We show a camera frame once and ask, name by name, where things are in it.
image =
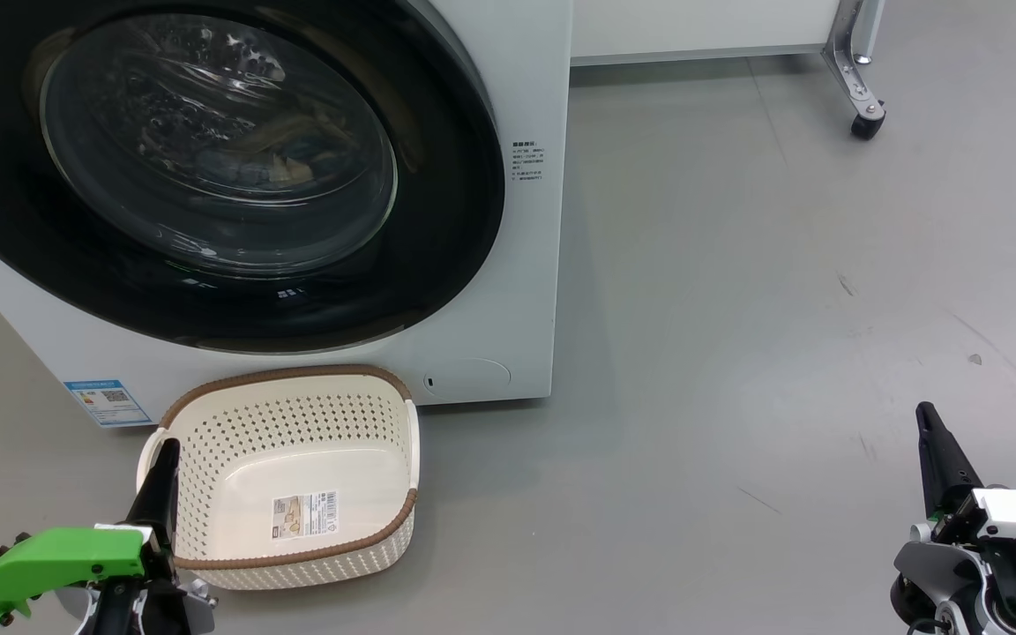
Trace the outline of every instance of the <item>green plastic bracket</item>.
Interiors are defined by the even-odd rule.
[[[80,582],[142,576],[143,534],[128,530],[57,527],[10,548],[0,558],[0,619],[29,617],[25,599]]]

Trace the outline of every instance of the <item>gray floor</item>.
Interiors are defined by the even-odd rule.
[[[1016,3],[891,0],[876,57],[872,143],[813,57],[577,71],[556,395],[429,415],[406,558],[218,632],[902,632],[915,403],[1016,487]],[[0,318],[0,542],[121,518],[144,434]]]

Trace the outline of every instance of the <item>white plastic basket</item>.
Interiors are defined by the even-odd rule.
[[[410,545],[418,412],[387,371],[267,371],[197,387],[148,439],[137,488],[167,438],[182,445],[175,564],[211,584],[358,578]]]

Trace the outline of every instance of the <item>front-loading washing machine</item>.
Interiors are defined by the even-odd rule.
[[[544,397],[572,0],[0,3],[0,312],[102,425],[375,365]]]

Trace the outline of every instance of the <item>blue and white label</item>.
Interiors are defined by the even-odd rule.
[[[139,426],[151,423],[124,384],[112,379],[104,382],[65,382],[77,402],[104,427]]]

